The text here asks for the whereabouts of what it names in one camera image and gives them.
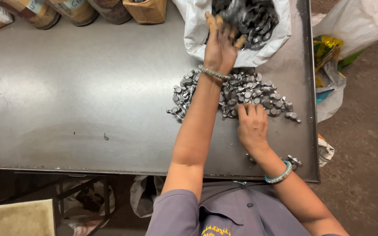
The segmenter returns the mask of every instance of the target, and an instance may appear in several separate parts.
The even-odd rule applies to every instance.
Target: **bangle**
[[[214,77],[220,78],[220,79],[223,80],[223,82],[226,82],[227,80],[233,78],[233,76],[231,76],[231,75],[229,75],[229,76],[224,76],[224,75],[219,74],[219,73],[217,73],[217,72],[215,72],[215,71],[212,71],[212,70],[210,70],[210,69],[207,69],[207,68],[203,67],[202,65],[199,65],[199,70],[202,71],[202,72],[204,72],[204,73],[206,73],[206,74],[209,75],[209,76],[214,76]]]
[[[285,160],[284,163],[287,165],[287,169],[285,169],[285,171],[280,176],[273,178],[273,179],[270,179],[265,175],[266,183],[275,184],[275,183],[281,182],[282,180],[284,180],[288,176],[288,174],[291,172],[293,167],[292,167],[292,165],[289,161]]]

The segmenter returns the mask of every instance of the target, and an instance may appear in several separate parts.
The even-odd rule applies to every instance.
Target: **pile of metal parts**
[[[287,111],[286,118],[301,123],[292,103],[276,92],[277,87],[271,81],[262,81],[262,75],[255,73],[254,68],[234,68],[231,74],[233,78],[223,83],[220,93],[219,104],[223,117],[237,118],[237,104],[252,103],[262,104],[272,117]],[[189,109],[199,75],[199,71],[192,70],[183,76],[180,86],[174,86],[173,101],[177,106],[166,112],[175,115],[178,121],[183,121]]]
[[[176,119],[180,122],[185,118],[189,105],[192,102],[200,74],[200,71],[192,70],[187,73],[187,75],[183,76],[183,79],[180,81],[180,86],[175,85],[173,87],[173,101],[177,104],[177,107],[166,110],[166,112],[175,115]]]
[[[246,35],[241,50],[260,50],[272,36],[278,24],[278,15],[271,0],[213,0],[212,14],[219,14],[223,20],[236,26],[239,35]]]
[[[249,160],[253,163],[256,163],[255,159],[249,154],[249,153],[246,153],[246,156],[249,158]],[[288,161],[291,162],[291,165],[292,165],[292,169],[295,170],[297,168],[297,166],[302,166],[303,163],[301,163],[301,161],[297,158],[294,158],[293,156],[291,155],[288,155]]]
[[[291,102],[276,92],[277,87],[272,81],[262,81],[262,75],[255,73],[254,68],[239,70],[233,74],[233,79],[223,83],[220,94],[223,116],[237,118],[236,106],[239,103],[262,104],[268,115],[276,117],[283,111],[286,118],[301,123],[298,115],[294,113]]]

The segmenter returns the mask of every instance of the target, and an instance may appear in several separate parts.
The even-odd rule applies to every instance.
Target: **yellow logo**
[[[201,233],[201,236],[215,236],[214,233],[210,233],[211,231],[215,231],[221,235],[231,236],[231,232],[228,229],[221,229],[217,226],[212,227],[211,225],[209,227],[205,227]]]

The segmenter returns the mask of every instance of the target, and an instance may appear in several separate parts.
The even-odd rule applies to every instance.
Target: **right hand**
[[[246,41],[246,37],[241,36],[233,45],[236,28],[224,23],[221,16],[213,16],[209,12],[205,12],[205,19],[210,29],[210,36],[205,48],[204,67],[227,75],[233,69],[237,53]]]
[[[268,113],[263,106],[245,103],[237,107],[239,114],[239,139],[249,153],[256,149],[268,148]]]

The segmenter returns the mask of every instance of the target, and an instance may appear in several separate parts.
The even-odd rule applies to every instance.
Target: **grey metal table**
[[[297,174],[316,182],[309,1],[292,0],[291,14],[292,37],[258,71],[303,121],[269,119],[270,146],[300,158]],[[173,85],[199,64],[186,53],[183,33],[171,1],[160,25],[98,18],[75,27],[61,19],[42,31],[17,18],[0,29],[0,169],[165,175],[180,127],[165,110],[174,104]],[[217,113],[206,177],[263,178],[245,157],[237,126]]]

